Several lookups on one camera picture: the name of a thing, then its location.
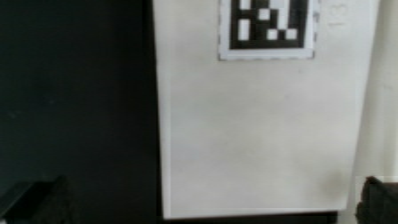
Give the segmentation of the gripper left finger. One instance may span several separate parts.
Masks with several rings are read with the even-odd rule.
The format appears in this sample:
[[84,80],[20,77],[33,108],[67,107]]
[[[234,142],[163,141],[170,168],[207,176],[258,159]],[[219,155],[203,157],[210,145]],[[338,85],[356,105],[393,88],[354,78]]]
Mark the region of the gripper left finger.
[[20,182],[0,196],[0,224],[75,224],[70,181]]

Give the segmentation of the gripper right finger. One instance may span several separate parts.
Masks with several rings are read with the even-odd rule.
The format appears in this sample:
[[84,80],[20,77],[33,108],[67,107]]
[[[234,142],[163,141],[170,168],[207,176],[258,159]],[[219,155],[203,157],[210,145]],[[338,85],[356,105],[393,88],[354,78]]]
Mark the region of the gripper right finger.
[[398,224],[398,183],[367,178],[356,210],[358,224]]

